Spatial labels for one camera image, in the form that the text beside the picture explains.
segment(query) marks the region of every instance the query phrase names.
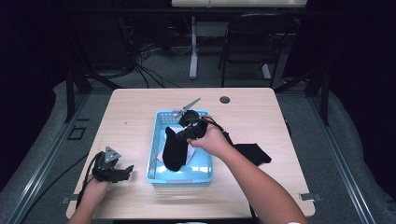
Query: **black cloth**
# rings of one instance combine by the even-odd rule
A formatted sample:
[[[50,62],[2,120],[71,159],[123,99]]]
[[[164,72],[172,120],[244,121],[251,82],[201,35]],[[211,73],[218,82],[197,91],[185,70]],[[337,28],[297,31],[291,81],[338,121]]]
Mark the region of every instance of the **black cloth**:
[[[235,147],[239,153],[241,153],[248,160],[253,162],[256,166],[259,166],[263,163],[271,162],[271,157],[267,155],[257,143],[254,144],[234,144],[233,140],[231,140],[230,135],[227,132],[222,132],[224,137],[227,139],[228,143]]]
[[[169,170],[178,171],[182,165],[186,164],[189,143],[187,141],[178,141],[176,133],[169,127],[166,127],[165,132],[166,142],[163,149],[163,163]]]

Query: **blue plastic basket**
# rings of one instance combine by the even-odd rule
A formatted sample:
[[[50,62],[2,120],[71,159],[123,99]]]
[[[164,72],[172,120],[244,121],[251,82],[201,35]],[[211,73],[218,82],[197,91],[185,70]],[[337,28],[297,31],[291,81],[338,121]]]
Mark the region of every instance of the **blue plastic basket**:
[[[196,110],[200,116],[209,113]],[[213,178],[212,156],[200,147],[195,149],[189,163],[174,172],[166,169],[165,165],[157,159],[165,145],[166,127],[180,128],[178,120],[172,110],[158,111],[155,116],[154,130],[151,139],[151,148],[148,156],[148,169],[146,179],[154,187],[201,187],[208,186]]]

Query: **person's right hand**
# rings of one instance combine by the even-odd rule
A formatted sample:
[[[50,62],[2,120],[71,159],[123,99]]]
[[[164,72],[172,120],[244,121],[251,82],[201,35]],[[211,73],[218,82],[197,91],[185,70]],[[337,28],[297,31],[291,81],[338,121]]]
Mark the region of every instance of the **person's right hand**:
[[[93,175],[89,175],[88,179],[91,181],[85,188],[81,202],[88,203],[96,207],[105,198],[105,195],[107,194],[107,189],[110,186],[110,182],[98,181]]]
[[[206,152],[216,157],[220,157],[221,153],[231,146],[220,129],[211,123],[207,124],[204,137],[200,139],[187,139],[187,142],[193,147],[203,148]]]

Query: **wooden tabletop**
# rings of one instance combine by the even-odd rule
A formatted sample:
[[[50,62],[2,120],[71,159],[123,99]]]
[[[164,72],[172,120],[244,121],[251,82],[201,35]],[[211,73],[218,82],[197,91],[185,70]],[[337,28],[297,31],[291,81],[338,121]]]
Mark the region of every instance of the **wooden tabletop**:
[[[230,103],[219,98],[227,96]],[[260,166],[278,181],[309,217],[312,202],[300,163],[273,90],[266,88],[129,89],[115,90],[93,141],[75,193],[79,193],[88,164],[105,147],[121,154],[116,165],[134,165],[129,180],[111,184],[94,218],[177,219],[250,217],[248,201],[225,164],[213,157],[214,176],[208,187],[154,188],[146,180],[156,112],[181,109],[201,97],[192,109],[204,109],[231,136],[235,144],[257,143],[271,158]],[[71,202],[67,216],[75,211]]]
[[[172,0],[173,7],[305,7],[306,0]]]

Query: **office chair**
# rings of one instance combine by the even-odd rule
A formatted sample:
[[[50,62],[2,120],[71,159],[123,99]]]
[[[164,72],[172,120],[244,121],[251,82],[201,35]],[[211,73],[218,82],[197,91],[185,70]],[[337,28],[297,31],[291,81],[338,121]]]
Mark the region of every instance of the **office chair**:
[[[249,13],[230,21],[219,61],[221,87],[224,87],[227,63],[255,63],[260,65],[259,70],[269,63],[274,65],[269,85],[272,88],[282,44],[293,28],[293,19],[286,15]]]

